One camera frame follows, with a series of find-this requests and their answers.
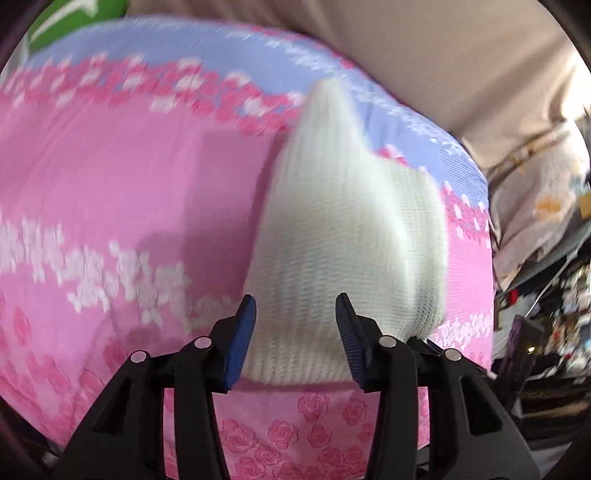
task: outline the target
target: black clamp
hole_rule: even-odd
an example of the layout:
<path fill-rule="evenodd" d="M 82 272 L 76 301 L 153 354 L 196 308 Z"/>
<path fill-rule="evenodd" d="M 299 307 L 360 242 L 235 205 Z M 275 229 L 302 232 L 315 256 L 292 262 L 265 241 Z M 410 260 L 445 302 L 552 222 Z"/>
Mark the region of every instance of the black clamp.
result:
<path fill-rule="evenodd" d="M 253 297 L 209 336 L 178 353 L 134 352 L 76 429 L 54 480 L 164 480 L 164 389 L 174 388 L 177 463 L 183 480 L 228 479 L 212 393 L 238 380 L 256 320 Z"/>
<path fill-rule="evenodd" d="M 368 480 L 414 480 L 417 387 L 428 387 L 429 480 L 538 480 L 530 450 L 479 368 L 458 350 L 382 335 L 342 293 L 336 320 L 353 379 L 381 392 Z"/>

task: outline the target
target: floral fabric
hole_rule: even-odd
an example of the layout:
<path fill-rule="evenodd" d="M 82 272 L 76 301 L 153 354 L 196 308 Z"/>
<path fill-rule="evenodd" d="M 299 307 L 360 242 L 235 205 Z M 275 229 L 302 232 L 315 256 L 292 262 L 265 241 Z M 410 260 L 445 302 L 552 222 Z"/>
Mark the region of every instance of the floral fabric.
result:
<path fill-rule="evenodd" d="M 90 27 L 0 87 L 0 395 L 65 445 L 134 350 L 180 349 L 232 314 L 272 159 L 310 86 L 337 76 L 374 150 L 425 168 L 447 207 L 447 322 L 488 366 L 486 182 L 461 146 L 348 60 L 276 30 L 166 19 Z M 174 393 L 164 397 L 176 475 Z M 378 398 L 353 384 L 215 397 L 235 480 L 363 475 Z M 428 404 L 420 392 L 420 445 Z"/>

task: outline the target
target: cushion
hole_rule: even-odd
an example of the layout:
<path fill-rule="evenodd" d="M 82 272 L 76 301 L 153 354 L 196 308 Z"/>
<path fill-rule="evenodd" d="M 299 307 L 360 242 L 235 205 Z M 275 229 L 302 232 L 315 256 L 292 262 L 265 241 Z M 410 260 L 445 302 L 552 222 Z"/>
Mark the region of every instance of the cushion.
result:
<path fill-rule="evenodd" d="M 451 132 L 486 170 L 554 121 L 582 114 L 591 75 L 536 0 L 131 0 L 300 31 L 354 59 Z"/>

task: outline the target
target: blue fabric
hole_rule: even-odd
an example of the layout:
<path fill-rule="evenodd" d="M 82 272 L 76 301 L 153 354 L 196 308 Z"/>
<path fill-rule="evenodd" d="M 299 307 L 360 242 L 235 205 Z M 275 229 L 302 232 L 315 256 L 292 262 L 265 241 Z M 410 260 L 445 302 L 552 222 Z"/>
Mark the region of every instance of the blue fabric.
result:
<path fill-rule="evenodd" d="M 142 55 L 151 66 L 198 57 L 221 76 L 242 71 L 268 94 L 301 92 L 324 77 L 339 78 L 351 93 L 371 146 L 391 144 L 409 165 L 424 167 L 471 205 L 488 208 L 486 180 L 463 147 L 436 124 L 401 105 L 362 71 L 343 66 L 343 58 L 311 39 L 282 32 L 254 31 L 250 25 L 189 21 L 166 17 L 125 18 L 83 28 L 30 59 L 40 67 L 71 58 L 73 64 L 98 53 L 109 60 Z"/>

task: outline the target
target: knit fabric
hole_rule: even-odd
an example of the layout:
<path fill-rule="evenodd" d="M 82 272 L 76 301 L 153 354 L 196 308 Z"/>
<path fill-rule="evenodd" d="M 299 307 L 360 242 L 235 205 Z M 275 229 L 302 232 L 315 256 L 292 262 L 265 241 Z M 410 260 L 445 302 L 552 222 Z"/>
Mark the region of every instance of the knit fabric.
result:
<path fill-rule="evenodd" d="M 404 341 L 442 323 L 447 235 L 437 186 L 369 150 L 337 80 L 314 85 L 277 162 L 244 289 L 258 309 L 244 376 L 349 380 L 335 321 L 341 292 Z"/>

